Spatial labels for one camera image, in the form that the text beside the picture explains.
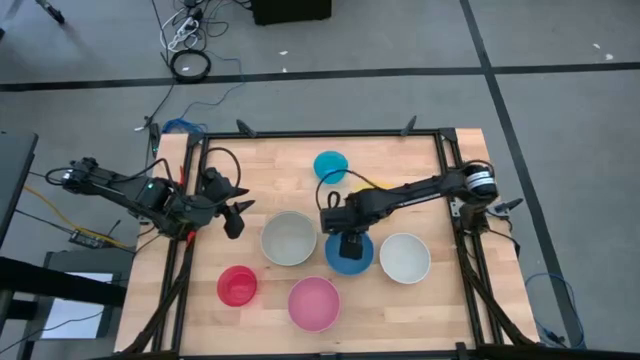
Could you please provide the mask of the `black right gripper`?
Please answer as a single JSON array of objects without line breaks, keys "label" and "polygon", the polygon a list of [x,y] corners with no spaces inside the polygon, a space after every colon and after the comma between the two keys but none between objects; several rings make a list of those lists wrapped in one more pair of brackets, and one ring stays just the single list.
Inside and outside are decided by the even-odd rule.
[{"label": "black right gripper", "polygon": [[385,216],[385,196],[380,191],[360,191],[350,194],[344,205],[323,208],[320,225],[323,233],[362,232]]}]

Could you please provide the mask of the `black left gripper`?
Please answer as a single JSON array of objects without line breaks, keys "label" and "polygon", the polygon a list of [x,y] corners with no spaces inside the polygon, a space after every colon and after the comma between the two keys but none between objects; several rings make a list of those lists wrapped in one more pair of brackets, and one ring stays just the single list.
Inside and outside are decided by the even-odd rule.
[{"label": "black left gripper", "polygon": [[[200,194],[213,203],[217,203],[216,214],[227,215],[229,206],[226,201],[231,197],[239,197],[249,192],[245,188],[235,188],[227,177],[224,177],[215,167],[206,168],[201,174]],[[236,213],[242,213],[255,203],[254,200],[235,202]]]}]

